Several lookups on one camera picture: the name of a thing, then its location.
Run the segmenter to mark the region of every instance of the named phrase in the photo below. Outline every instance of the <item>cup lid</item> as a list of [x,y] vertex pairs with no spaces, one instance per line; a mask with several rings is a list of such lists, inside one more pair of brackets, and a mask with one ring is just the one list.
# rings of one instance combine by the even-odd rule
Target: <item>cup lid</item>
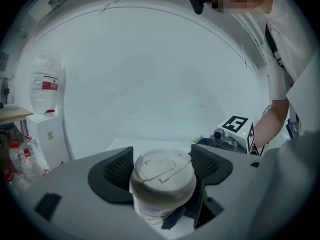
[[185,195],[194,191],[191,157],[186,152],[153,149],[139,156],[132,176],[143,189],[158,197]]

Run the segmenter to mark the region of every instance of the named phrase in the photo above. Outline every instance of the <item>plastic bottle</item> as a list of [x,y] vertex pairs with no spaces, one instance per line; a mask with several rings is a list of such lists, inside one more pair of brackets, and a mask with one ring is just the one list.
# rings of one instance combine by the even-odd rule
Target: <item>plastic bottle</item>
[[4,178],[12,194],[15,196],[25,192],[30,187],[30,184],[23,177],[16,173],[10,173],[9,170],[4,171]]
[[27,148],[25,148],[23,152],[24,157],[21,159],[23,174],[29,181],[35,183],[39,178],[42,177],[42,170],[37,163],[34,153],[30,153],[29,149]]
[[19,140],[14,138],[11,140],[11,145],[9,149],[9,157],[11,162],[13,163],[18,174],[23,174],[23,169],[21,166],[21,161],[19,157]]
[[61,58],[54,51],[44,51],[34,59],[30,101],[35,114],[45,114],[48,110],[55,109],[60,70]]

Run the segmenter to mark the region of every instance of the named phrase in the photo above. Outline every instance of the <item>person's forearm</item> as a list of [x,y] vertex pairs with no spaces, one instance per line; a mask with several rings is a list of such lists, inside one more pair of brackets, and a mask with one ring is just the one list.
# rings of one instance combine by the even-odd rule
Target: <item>person's forearm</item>
[[284,122],[277,113],[269,110],[254,127],[254,144],[257,149],[270,142],[282,129]]

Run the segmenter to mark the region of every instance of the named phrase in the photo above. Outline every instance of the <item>white wall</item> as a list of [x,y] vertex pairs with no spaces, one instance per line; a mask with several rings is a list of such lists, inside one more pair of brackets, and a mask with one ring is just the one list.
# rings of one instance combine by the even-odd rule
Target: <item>white wall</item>
[[106,150],[114,138],[189,141],[211,134],[229,114],[261,116],[268,90],[260,89],[255,64],[244,61],[236,42],[243,37],[229,35],[235,19],[214,14],[211,21],[190,5],[160,0],[120,0],[100,13],[107,1],[69,0],[65,11],[48,15],[14,78],[15,102],[32,110],[33,59],[47,49],[61,54],[66,137],[76,158]]

